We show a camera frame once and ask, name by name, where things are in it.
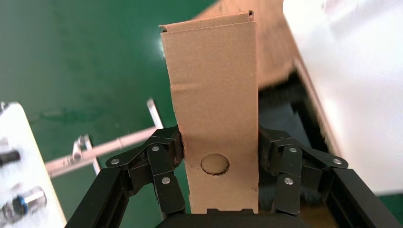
cardboard box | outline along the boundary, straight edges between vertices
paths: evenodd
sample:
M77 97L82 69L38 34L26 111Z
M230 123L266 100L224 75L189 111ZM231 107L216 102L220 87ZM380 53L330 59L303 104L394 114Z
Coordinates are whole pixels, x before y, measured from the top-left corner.
M283 0L218 0L196 19L252 10L257 23L258 85L260 89L288 80L294 59L301 60L283 13Z
M254 209L257 213L258 84L253 13L161 27L192 213L206 213L208 208Z

circular hole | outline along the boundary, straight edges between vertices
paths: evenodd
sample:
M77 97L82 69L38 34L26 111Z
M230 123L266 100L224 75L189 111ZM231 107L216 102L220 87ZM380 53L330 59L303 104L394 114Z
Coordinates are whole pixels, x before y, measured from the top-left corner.
M81 159L81 154L80 153L75 153L73 154L74 160L80 160Z
M230 168L228 159L219 153L212 153L201 160L201 168L209 175L220 176Z

black metal bracket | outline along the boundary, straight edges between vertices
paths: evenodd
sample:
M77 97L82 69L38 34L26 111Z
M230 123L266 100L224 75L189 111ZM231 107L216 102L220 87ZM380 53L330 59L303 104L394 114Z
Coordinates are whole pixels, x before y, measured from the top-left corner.
M259 164L277 177L274 214L209 210L207 215L184 215L185 201L173 173L182 159L178 127L155 131L143 145L106 161L108 168L97 175L66 227L119 227L129 197L152 183L163 220L158 227L306 227L294 215L301 186L309 186L327 192L325 203L340 227L401 228L357 174L346 169L346 160L306 147L286 132L259 128Z

green surface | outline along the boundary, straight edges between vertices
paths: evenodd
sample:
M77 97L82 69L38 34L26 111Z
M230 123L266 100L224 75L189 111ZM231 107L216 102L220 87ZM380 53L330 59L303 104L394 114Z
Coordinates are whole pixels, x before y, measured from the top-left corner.
M22 104L46 162L70 154L79 135L97 145L152 126L149 97L173 126L158 25L191 19L213 2L2 0L0 99ZM184 167L175 174L189 205ZM67 219L94 178L88 166L52 180ZM401 195L381 200L402 221ZM148 185L131 198L121 227L159 221Z
M379 199L403 225L403 194L380 196Z

cardboard flap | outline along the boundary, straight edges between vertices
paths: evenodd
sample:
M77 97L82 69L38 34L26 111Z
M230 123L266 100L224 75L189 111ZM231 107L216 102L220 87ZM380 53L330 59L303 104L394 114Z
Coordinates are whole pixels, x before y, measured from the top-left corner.
M160 25L159 27L164 28L167 32L177 32L183 30L202 29L202 28L243 23L249 21L253 21L252 11L244 11L240 13L234 13L212 18L204 18L200 20L189 20L169 25Z

